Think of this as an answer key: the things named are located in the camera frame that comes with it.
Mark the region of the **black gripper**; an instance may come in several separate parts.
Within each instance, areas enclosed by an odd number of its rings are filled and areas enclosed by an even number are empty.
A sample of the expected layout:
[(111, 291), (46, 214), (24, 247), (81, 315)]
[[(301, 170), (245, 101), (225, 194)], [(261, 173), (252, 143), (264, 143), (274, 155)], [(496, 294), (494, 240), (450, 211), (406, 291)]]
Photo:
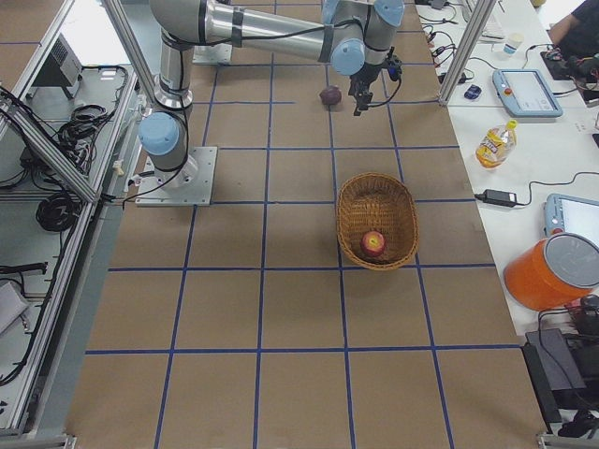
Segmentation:
[(357, 73), (350, 76), (350, 88), (348, 94), (353, 96), (356, 100), (356, 106), (353, 112), (354, 116), (360, 116), (362, 112), (369, 109), (373, 98), (370, 88), (377, 80), (381, 69), (382, 64), (371, 65), (365, 63)]

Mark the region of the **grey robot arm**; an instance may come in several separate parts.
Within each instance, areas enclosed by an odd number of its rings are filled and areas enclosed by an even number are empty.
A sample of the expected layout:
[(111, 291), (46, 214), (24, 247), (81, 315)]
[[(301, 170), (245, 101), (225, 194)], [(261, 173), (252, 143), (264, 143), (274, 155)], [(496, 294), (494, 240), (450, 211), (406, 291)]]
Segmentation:
[(183, 117), (193, 102), (190, 74), (196, 47), (229, 44), (329, 64), (349, 77), (355, 115), (375, 107), (370, 87), (381, 71), (402, 81), (402, 63), (392, 45), (402, 22), (401, 1), (327, 1), (320, 23), (221, 1), (152, 1), (150, 9), (162, 41), (153, 95), (161, 109)]

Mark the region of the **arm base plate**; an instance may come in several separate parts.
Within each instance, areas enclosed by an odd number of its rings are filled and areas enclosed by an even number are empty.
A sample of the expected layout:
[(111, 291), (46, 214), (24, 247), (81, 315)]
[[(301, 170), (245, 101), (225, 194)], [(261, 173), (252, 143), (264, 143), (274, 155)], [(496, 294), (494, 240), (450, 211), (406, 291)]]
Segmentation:
[(155, 171), (147, 156), (144, 169), (153, 174), (140, 179), (135, 203), (140, 207), (209, 206), (216, 159), (216, 147), (193, 147), (186, 165), (171, 180), (173, 174)]

